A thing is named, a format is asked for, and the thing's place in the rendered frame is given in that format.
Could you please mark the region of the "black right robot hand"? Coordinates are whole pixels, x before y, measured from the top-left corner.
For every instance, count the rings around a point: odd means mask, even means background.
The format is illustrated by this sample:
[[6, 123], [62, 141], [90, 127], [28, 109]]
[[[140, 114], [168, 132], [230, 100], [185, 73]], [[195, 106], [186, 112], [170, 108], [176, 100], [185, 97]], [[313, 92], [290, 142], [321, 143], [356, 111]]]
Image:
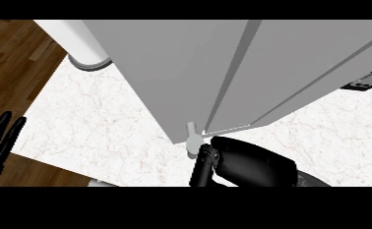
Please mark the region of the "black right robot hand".
[[222, 187], [213, 180], [219, 175], [239, 187], [295, 187], [295, 161], [253, 143], [213, 137], [201, 145], [191, 187]]

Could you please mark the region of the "grey cabinet door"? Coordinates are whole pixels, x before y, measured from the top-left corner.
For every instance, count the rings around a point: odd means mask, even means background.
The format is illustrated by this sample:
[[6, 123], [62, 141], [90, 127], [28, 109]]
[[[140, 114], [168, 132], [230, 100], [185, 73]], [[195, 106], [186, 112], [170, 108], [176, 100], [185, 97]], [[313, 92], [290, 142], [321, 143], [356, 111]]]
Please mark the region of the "grey cabinet door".
[[233, 60], [244, 21], [84, 22], [174, 143], [202, 130]]

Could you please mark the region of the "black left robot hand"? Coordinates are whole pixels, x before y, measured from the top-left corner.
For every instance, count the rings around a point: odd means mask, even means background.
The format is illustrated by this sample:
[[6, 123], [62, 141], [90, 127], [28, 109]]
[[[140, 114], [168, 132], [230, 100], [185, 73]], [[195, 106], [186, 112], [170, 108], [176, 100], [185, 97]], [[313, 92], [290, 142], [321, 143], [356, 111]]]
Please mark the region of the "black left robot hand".
[[12, 148], [15, 146], [18, 136], [27, 124], [27, 118], [19, 117], [11, 129], [8, 129], [11, 120], [12, 120], [12, 112], [6, 111], [0, 115], [0, 174], [3, 173], [5, 162], [9, 157]]

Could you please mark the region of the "dark grey appliance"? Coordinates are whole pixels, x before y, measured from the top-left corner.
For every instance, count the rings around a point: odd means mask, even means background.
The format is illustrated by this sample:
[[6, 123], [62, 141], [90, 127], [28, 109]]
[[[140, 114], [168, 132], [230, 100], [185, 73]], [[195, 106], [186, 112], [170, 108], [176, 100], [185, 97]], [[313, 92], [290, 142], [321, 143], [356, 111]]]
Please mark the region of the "dark grey appliance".
[[359, 91], [366, 91], [371, 88], [372, 88], [372, 72], [341, 87], [341, 89], [350, 89]]

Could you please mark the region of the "grey cabinet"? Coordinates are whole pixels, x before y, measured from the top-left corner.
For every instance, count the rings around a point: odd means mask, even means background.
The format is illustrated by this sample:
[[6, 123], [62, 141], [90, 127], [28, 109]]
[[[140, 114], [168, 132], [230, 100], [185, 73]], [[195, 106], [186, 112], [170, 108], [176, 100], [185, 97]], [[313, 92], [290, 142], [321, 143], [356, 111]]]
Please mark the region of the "grey cabinet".
[[208, 133], [272, 124], [372, 72], [372, 21], [264, 21]]

